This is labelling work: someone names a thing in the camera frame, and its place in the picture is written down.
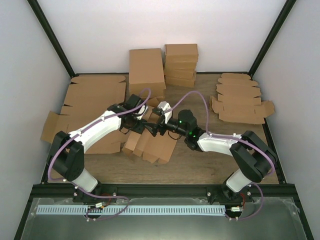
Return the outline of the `small brown cardboard box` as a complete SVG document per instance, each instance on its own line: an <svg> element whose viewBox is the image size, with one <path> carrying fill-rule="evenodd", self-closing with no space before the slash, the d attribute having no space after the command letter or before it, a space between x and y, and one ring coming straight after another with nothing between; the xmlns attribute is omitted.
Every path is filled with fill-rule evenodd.
<svg viewBox="0 0 320 240"><path fill-rule="evenodd" d="M135 155L151 164L155 162L167 164L171 159L178 138L176 133L168 131L164 135L158 133L155 137L147 129L141 134L130 131L122 151L127 156Z"/></svg>

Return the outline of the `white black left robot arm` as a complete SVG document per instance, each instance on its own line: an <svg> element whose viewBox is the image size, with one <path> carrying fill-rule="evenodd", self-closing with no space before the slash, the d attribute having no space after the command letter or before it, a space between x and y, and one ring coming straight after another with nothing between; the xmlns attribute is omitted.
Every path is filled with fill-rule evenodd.
<svg viewBox="0 0 320 240"><path fill-rule="evenodd" d="M53 138L47 157L47 178L50 181L70 182L91 202L102 199L101 183L85 169L85 153L99 140L122 128L144 130L142 116L147 112L147 101L132 94L122 103L116 103L87 125L71 131L59 131Z"/></svg>

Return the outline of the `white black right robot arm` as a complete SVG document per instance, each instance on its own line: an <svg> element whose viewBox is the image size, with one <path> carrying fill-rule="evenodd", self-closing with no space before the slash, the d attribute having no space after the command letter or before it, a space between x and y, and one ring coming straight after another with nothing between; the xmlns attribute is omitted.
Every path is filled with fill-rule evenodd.
<svg viewBox="0 0 320 240"><path fill-rule="evenodd" d="M188 109L181 110L177 119L159 109L153 113L158 116L157 122L143 124L153 136L176 133L185 138L185 144L193 151L215 152L234 158L238 170L221 185L221 195L229 202L236 200L243 188L261 182L275 171L277 155L253 131L235 135L207 133L198 126L197 119Z"/></svg>

